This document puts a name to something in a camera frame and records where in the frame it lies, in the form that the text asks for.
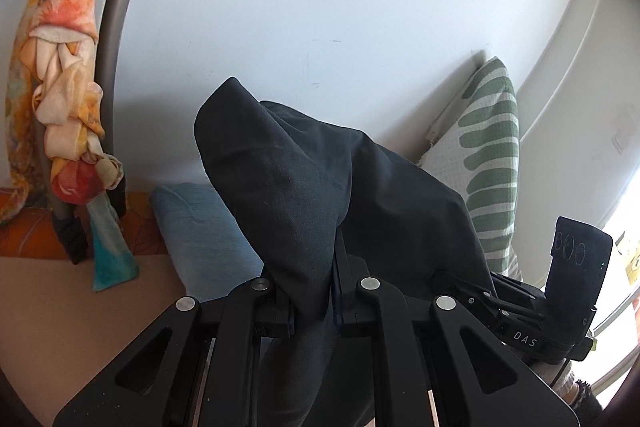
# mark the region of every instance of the green and white striped cloth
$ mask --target green and white striped cloth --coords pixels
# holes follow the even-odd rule
[[[521,279],[511,248],[518,194],[518,108],[498,58],[486,62],[429,129],[418,166],[464,198],[489,269]]]

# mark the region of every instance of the silver screw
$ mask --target silver screw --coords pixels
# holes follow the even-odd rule
[[[360,281],[360,286],[366,290],[377,290],[380,288],[380,281],[375,277],[365,277]]]
[[[257,292],[264,292],[266,289],[271,286],[269,279],[265,279],[264,277],[258,277],[251,281],[251,288],[256,290]]]
[[[456,301],[448,295],[441,295],[436,299],[436,306],[444,311],[450,311],[456,307]]]
[[[193,310],[193,307],[196,305],[196,301],[192,297],[181,297],[177,301],[175,301],[175,307],[178,308],[181,312],[188,312],[189,310]]]

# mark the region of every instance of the blue pillow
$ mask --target blue pillow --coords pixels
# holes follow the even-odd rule
[[[210,185],[163,185],[149,201],[187,295],[217,299],[260,275],[262,261]]]

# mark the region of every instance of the black garment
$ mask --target black garment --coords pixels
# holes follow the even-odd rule
[[[370,410],[370,370],[339,362],[366,345],[342,344],[327,313],[338,225],[347,252],[406,295],[433,298],[437,270],[493,291],[462,198],[364,133],[258,103],[235,78],[202,106],[194,133],[209,180],[299,312],[294,338],[265,355],[260,427],[302,425],[312,406],[305,427],[354,427]]]

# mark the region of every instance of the blue fabric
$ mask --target blue fabric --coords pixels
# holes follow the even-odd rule
[[[217,299],[260,275],[262,261],[210,185],[163,185],[149,201],[187,295]]]
[[[106,192],[87,204],[94,236],[94,291],[111,288],[138,276],[138,263],[122,237],[118,214]]]

